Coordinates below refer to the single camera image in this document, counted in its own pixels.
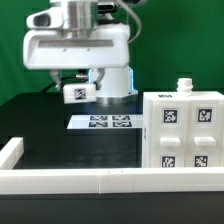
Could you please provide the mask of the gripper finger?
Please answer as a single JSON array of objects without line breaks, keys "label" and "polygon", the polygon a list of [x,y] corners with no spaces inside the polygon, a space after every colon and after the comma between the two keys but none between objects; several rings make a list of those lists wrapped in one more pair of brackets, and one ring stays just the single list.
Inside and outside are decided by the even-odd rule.
[{"label": "gripper finger", "polygon": [[105,68],[98,68],[98,77],[97,79],[94,81],[94,84],[96,85],[96,90],[100,90],[101,89],[101,81],[105,76]]},{"label": "gripper finger", "polygon": [[62,80],[61,80],[61,77],[60,77],[60,72],[58,70],[51,70],[50,71],[50,76],[55,83],[56,89],[60,90],[61,89],[61,84],[62,84]]}]

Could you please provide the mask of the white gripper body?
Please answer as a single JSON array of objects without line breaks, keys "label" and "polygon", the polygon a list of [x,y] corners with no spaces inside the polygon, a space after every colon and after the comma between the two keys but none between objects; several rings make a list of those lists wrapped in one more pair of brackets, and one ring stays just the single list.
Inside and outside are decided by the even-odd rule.
[{"label": "white gripper body", "polygon": [[109,23],[92,28],[87,38],[66,38],[60,9],[30,15],[23,40],[23,63],[31,70],[125,67],[130,27]]}]

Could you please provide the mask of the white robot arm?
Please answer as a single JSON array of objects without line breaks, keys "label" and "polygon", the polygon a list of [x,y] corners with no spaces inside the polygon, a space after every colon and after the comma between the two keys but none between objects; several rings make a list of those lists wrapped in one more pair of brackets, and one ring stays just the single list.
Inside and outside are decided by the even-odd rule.
[{"label": "white robot arm", "polygon": [[117,103],[136,96],[129,44],[137,36],[112,14],[124,9],[141,29],[133,9],[146,1],[49,0],[49,9],[26,19],[25,67],[48,70],[66,104]]}]

